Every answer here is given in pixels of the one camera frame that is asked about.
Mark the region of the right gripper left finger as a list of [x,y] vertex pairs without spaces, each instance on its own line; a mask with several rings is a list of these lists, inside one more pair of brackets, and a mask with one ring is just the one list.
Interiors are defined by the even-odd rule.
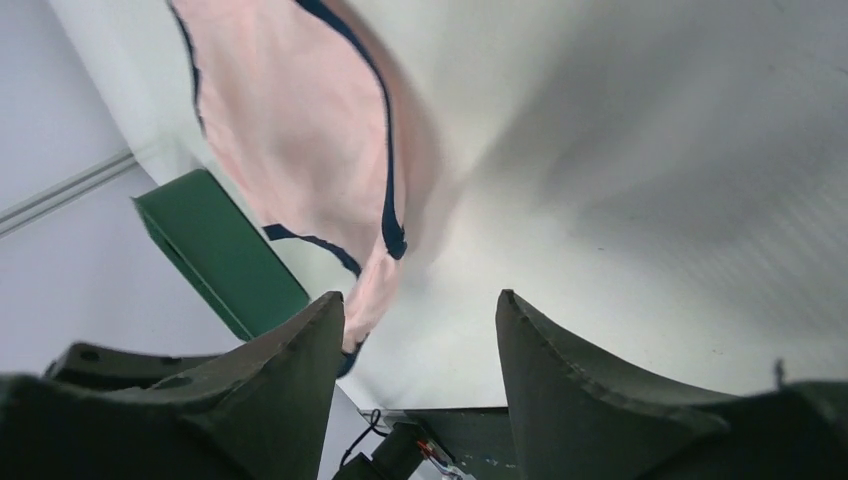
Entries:
[[329,292],[223,354],[71,345],[1,378],[5,479],[313,479],[344,323]]

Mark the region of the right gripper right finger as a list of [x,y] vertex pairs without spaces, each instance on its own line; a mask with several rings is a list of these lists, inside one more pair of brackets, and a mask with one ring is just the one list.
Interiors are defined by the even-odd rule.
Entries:
[[525,479],[843,479],[847,386],[723,394],[652,373],[557,325],[511,290],[498,352]]

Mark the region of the pink underwear navy trim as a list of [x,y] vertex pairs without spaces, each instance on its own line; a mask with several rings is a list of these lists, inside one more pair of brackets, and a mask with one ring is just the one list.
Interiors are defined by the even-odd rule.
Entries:
[[339,374],[413,252],[435,156],[400,66],[347,1],[173,1],[206,143],[271,241],[355,279]]

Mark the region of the green compartment tray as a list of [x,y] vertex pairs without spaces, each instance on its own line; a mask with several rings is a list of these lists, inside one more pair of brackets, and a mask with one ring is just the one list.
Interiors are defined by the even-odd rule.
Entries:
[[133,199],[149,237],[240,340],[285,323],[310,297],[207,170]]

